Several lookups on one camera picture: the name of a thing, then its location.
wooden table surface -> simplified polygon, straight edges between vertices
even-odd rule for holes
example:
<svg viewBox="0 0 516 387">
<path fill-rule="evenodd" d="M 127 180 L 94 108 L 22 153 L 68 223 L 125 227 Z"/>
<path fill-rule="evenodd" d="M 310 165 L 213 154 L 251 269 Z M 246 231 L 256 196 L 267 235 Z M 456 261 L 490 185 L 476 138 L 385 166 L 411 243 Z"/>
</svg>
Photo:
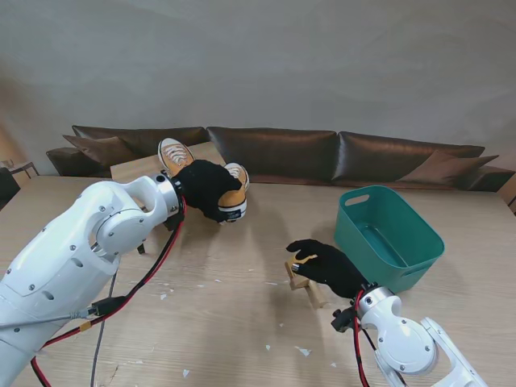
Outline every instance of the wooden table surface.
<svg viewBox="0 0 516 387">
<path fill-rule="evenodd" d="M 23 187 L 0 212 L 0 269 L 93 181 L 36 177 Z M 222 227 L 189 209 L 163 268 L 106 324 L 98 387 L 359 386 L 352 336 L 330 325 L 331 312 L 347 300 L 322 286 L 331 304 L 313 310 L 304 290 L 290 290 L 283 265 L 290 241 L 332 241 L 343 192 L 252 184 L 246 217 Z M 516 219 L 494 193 L 402 195 L 447 245 L 423 279 L 400 295 L 403 314 L 433 318 L 489 385 L 514 386 Z M 123 257 L 115 294 L 126 293 L 146 273 L 167 235 L 157 227 L 146 255 Z M 54 387 L 89 385 L 97 335 L 92 328 L 39 356 Z M 361 343 L 371 386 L 387 385 L 367 341 Z M 312 352 L 304 357 L 296 346 Z M 430 385 L 446 371 L 441 357 L 432 375 L 406 379 L 410 386 Z M 27 367 L 14 385 L 38 383 Z"/>
</svg>

black glove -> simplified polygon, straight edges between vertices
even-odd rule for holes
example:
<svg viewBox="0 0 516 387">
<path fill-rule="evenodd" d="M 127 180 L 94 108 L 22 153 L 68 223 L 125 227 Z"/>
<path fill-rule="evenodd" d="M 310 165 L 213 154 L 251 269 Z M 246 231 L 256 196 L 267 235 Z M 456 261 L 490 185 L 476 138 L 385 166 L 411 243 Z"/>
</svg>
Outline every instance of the black glove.
<svg viewBox="0 0 516 387">
<path fill-rule="evenodd" d="M 207 160 L 195 160 L 184 167 L 176 179 L 181 183 L 186 204 L 219 223 L 227 220 L 227 214 L 218 209 L 218 200 L 227 191 L 242 186 L 223 166 Z"/>
<path fill-rule="evenodd" d="M 297 260 L 317 256 L 299 264 L 297 274 L 330 286 L 342 298 L 355 297 L 360 286 L 368 283 L 346 254 L 328 244 L 313 239 L 297 240 L 287 246 L 287 251 L 299 251 Z"/>
</svg>

small wooden block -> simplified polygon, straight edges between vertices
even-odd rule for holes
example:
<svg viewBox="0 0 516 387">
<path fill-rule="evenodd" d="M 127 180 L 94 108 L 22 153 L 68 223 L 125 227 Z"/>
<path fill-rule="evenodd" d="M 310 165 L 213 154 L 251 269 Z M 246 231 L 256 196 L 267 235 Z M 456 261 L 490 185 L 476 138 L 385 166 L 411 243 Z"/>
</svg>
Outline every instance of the small wooden block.
<svg viewBox="0 0 516 387">
<path fill-rule="evenodd" d="M 289 277 L 292 280 L 296 275 L 294 274 L 294 272 L 290 268 L 289 262 L 285 262 L 285 268 L 287 269 L 287 274 L 289 274 Z"/>
<path fill-rule="evenodd" d="M 295 276 L 290 280 L 290 288 L 292 290 L 305 288 L 310 280 L 304 276 Z"/>
<path fill-rule="evenodd" d="M 322 308 L 328 303 L 328 300 L 324 297 L 324 294 L 319 288 L 317 282 L 309 280 L 308 286 L 305 289 L 308 293 L 308 297 L 310 298 L 310 302 L 315 309 Z"/>
<path fill-rule="evenodd" d="M 328 303 L 328 300 L 326 297 L 324 297 L 324 294 L 318 287 L 317 282 L 309 280 L 308 278 L 300 276 L 292 271 L 291 265 L 294 261 L 294 258 L 291 258 L 285 262 L 285 268 L 287 269 L 287 274 L 289 274 L 290 277 L 290 288 L 292 290 L 305 288 L 312 306 L 315 309 L 322 308 Z"/>
</svg>

sofa armrest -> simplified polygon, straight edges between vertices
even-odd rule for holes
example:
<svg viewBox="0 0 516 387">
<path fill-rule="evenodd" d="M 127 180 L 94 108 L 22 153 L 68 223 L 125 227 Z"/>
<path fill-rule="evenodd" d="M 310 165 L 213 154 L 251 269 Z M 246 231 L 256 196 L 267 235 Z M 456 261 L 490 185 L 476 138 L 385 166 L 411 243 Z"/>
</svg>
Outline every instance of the sofa armrest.
<svg viewBox="0 0 516 387">
<path fill-rule="evenodd" d="M 105 170 L 76 148 L 51 149 L 47 156 L 61 176 L 89 177 Z"/>
<path fill-rule="evenodd" d="M 515 173 L 509 169 L 484 166 L 457 181 L 457 188 L 497 192 Z"/>
</svg>

yellow sneaker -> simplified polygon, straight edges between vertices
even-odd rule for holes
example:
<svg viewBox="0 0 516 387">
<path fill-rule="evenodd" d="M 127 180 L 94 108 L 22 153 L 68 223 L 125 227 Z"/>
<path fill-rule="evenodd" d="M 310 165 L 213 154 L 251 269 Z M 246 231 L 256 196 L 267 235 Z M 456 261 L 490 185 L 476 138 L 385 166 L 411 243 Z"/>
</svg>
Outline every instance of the yellow sneaker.
<svg viewBox="0 0 516 387">
<path fill-rule="evenodd" d="M 158 145 L 161 164 L 176 176 L 185 166 L 194 162 L 195 157 L 188 147 L 176 139 L 163 139 Z"/>
<path fill-rule="evenodd" d="M 242 187 L 239 190 L 228 191 L 218 200 L 218 209 L 227 213 L 228 222 L 234 222 L 242 218 L 248 208 L 245 193 L 249 188 L 249 175 L 248 171 L 240 164 L 230 163 L 224 168 L 242 183 Z"/>
</svg>

